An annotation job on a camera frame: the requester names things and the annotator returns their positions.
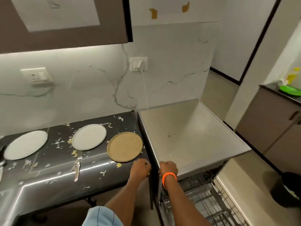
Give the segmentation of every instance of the marble backsplash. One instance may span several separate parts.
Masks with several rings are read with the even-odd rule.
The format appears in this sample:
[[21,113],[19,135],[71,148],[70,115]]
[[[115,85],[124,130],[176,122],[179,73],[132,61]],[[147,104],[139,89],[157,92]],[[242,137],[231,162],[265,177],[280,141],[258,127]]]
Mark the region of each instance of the marble backsplash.
[[[133,43],[2,54],[0,136],[200,98],[217,34],[216,22],[138,26]],[[141,56],[143,78],[129,70]],[[54,84],[32,87],[21,75],[39,67]]]

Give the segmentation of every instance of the dish rack wire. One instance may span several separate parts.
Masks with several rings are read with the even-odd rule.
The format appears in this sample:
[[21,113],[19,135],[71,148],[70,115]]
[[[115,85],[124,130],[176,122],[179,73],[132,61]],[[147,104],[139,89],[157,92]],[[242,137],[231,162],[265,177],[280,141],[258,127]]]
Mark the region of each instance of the dish rack wire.
[[[193,175],[179,181],[179,184],[198,211],[213,226],[249,226],[211,172]],[[172,221],[175,225],[166,190],[163,191],[161,204],[164,212],[169,215],[169,222]]]

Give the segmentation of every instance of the light blue shorts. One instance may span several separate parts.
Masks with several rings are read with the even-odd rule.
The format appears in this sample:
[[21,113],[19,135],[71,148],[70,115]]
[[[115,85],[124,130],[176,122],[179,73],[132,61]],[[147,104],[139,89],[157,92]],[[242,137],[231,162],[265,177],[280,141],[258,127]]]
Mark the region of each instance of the light blue shorts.
[[118,216],[107,207],[96,206],[89,209],[82,226],[123,226]]

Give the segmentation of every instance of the green plate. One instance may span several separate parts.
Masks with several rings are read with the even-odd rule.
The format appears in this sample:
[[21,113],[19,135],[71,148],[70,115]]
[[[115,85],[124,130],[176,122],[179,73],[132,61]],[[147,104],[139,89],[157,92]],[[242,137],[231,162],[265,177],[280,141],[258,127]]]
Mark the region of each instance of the green plate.
[[293,86],[281,86],[279,87],[281,91],[294,96],[301,96],[301,90]]

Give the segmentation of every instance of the cabinet handle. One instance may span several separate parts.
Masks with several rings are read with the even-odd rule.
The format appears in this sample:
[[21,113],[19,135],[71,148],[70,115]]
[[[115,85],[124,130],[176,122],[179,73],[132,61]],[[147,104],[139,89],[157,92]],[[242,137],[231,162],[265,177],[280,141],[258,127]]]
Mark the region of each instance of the cabinet handle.
[[289,118],[289,120],[293,120],[295,118],[295,116],[299,113],[300,111],[296,111],[292,114],[292,116]]

